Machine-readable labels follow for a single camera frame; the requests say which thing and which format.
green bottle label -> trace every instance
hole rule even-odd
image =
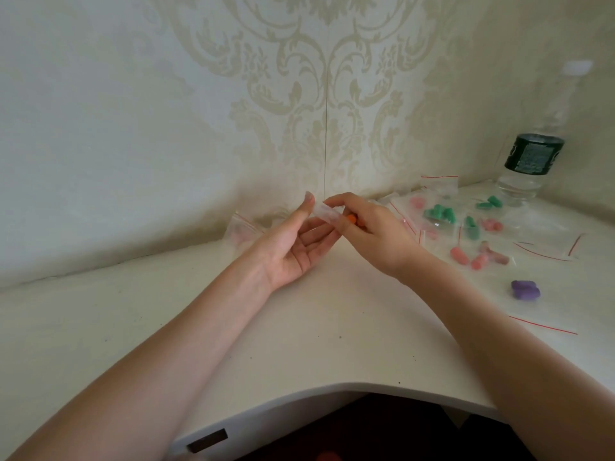
[[[564,140],[542,134],[519,134],[504,165],[517,173],[547,174]]]

right hand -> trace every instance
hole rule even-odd
[[[391,277],[399,279],[422,250],[386,207],[367,202],[351,192],[334,195],[324,203],[329,207],[345,205],[344,215],[357,214],[365,229],[352,224],[345,216],[340,217],[335,229],[365,260]]]

water bottle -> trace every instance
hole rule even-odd
[[[570,102],[580,80],[592,68],[592,61],[568,61],[555,83],[554,99],[532,133],[519,134],[497,186],[508,205],[520,206],[538,194],[545,175],[559,155],[564,140],[560,133],[570,113]]]

desk surface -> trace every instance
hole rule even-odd
[[[516,268],[466,274],[506,312],[578,333],[522,323],[615,391],[615,228],[540,203],[582,225],[587,235],[578,259],[556,262],[518,249]],[[185,307],[221,270],[221,250],[217,241],[2,291],[0,457]],[[534,309],[511,298],[513,279],[541,286]],[[497,418],[431,310],[340,240],[318,268],[274,294],[250,323],[177,442],[237,414],[338,390],[408,396]]]

wallpaper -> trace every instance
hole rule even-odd
[[[545,196],[615,213],[615,0],[0,0],[0,286],[493,176],[591,59]]]

